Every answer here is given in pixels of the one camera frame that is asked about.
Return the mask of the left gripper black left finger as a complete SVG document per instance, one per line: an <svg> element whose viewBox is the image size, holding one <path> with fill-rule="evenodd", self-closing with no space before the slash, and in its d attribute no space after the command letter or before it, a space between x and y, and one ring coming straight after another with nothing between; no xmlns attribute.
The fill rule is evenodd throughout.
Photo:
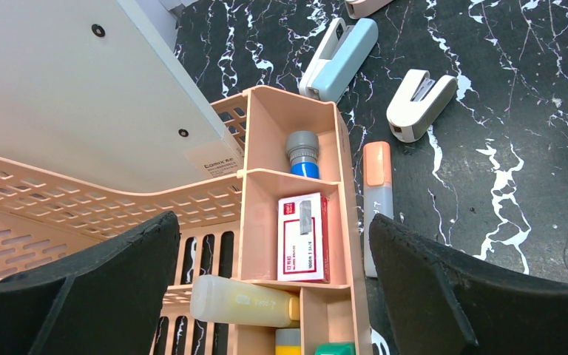
<svg viewBox="0 0 568 355"><path fill-rule="evenodd" d="M0 354L149 353L179 244L165 212L0 280Z"/></svg>

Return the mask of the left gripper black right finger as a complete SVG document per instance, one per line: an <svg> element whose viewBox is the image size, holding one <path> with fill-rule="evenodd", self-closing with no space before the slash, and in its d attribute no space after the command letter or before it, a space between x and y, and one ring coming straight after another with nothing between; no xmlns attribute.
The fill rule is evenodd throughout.
<svg viewBox="0 0 568 355"><path fill-rule="evenodd" d="M381 214L369 235L401 354L568 354L568 283L495 266Z"/></svg>

